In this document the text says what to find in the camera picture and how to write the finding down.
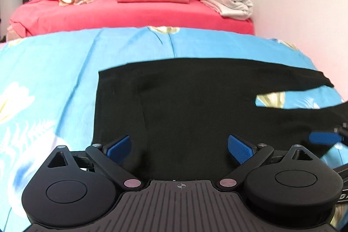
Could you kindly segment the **black knit pants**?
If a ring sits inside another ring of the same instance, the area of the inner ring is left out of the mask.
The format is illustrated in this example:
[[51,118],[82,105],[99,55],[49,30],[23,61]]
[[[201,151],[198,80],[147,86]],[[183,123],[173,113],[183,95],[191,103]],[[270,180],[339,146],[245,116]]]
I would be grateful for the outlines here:
[[306,91],[331,82],[321,72],[225,58],[129,63],[101,71],[93,142],[130,137],[123,167],[147,180],[216,181],[235,167],[227,142],[236,135],[277,150],[301,144],[322,156],[310,132],[347,121],[347,104],[322,109],[256,105],[258,95]]

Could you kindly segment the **white rolled blanket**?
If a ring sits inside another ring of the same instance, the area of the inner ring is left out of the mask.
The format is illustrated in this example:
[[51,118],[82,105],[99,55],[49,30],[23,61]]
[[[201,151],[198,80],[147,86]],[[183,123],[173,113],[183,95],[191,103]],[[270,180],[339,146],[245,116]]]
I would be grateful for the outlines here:
[[225,18],[240,21],[250,19],[253,14],[253,3],[250,0],[200,0]]

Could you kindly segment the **red bed sheet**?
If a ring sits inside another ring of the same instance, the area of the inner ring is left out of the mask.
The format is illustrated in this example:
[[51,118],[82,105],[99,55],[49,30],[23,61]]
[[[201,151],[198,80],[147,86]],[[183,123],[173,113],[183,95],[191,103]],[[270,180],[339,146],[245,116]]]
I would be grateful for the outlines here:
[[12,40],[61,31],[146,26],[254,34],[251,20],[223,18],[200,1],[118,3],[95,0],[81,5],[60,5],[58,0],[31,0],[12,14],[7,36]]

